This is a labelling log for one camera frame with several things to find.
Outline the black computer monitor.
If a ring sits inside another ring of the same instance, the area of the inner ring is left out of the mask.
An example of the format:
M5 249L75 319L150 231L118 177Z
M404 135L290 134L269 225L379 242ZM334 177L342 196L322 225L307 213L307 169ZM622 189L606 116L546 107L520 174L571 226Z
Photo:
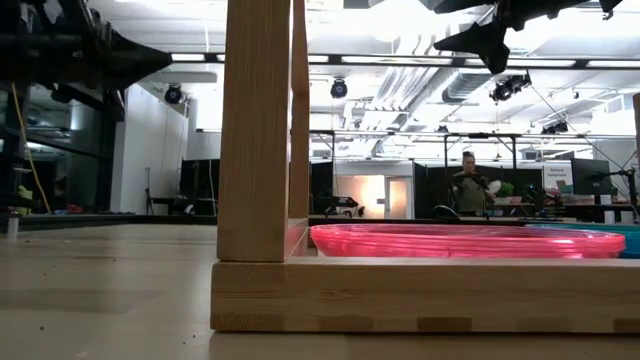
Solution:
M571 160L573 191L575 195L610 195L612 184L608 173L609 162L573 158Z

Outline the black partition panels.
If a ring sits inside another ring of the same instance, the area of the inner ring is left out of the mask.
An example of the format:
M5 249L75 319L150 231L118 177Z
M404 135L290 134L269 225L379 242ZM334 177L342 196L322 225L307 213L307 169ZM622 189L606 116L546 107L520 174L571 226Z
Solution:
M218 213L219 165L218 159L182 161L179 196L195 215Z

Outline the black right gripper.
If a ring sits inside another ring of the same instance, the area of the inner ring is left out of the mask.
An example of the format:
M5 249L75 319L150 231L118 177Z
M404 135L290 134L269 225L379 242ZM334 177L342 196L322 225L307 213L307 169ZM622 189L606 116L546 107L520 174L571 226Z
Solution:
M434 44L439 51L484 53L482 60L492 74L505 71L510 49L505 45L506 28L523 28L528 20L541 16L554 19L564 9L592 0L442 0L434 6L437 14L492 5L495 23L472 26ZM604 13L610 13L623 0L597 0Z

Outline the wooden slatted shelf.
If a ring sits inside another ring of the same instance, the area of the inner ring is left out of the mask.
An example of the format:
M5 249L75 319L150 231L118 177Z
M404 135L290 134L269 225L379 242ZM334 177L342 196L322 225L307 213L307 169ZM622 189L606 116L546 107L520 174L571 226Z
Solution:
M210 325L238 332L640 335L640 261L306 253L305 0L229 0Z

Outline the white wheeled robot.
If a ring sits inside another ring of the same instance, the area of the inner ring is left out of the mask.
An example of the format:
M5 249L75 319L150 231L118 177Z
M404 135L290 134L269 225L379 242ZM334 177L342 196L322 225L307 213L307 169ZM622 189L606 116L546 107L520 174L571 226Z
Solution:
M324 210L324 215L328 216L346 216L349 218L363 217L365 207L361 206L352 197L332 196L329 206Z

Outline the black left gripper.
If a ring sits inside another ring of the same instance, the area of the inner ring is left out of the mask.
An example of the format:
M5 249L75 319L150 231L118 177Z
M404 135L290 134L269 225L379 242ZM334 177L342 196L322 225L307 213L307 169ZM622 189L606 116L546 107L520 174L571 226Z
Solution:
M86 0L0 0L0 82L92 81L108 47ZM107 87L126 89L172 56L112 32Z

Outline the person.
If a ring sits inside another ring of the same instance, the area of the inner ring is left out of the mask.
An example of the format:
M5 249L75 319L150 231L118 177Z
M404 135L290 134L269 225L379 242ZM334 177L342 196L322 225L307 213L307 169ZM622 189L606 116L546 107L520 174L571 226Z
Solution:
M487 205L496 199L496 194L489 189L490 181L476 171L472 152L463 153L462 167L463 170L451 178L457 211L466 215L484 213Z

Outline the black ceiling spotlight cluster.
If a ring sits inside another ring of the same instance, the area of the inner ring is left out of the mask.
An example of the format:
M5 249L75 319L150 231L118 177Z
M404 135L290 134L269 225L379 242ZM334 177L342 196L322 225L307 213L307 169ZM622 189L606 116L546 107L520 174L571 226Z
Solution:
M511 75L496 83L495 88L490 93L490 98L496 103L507 101L531 84L531 77L528 73Z

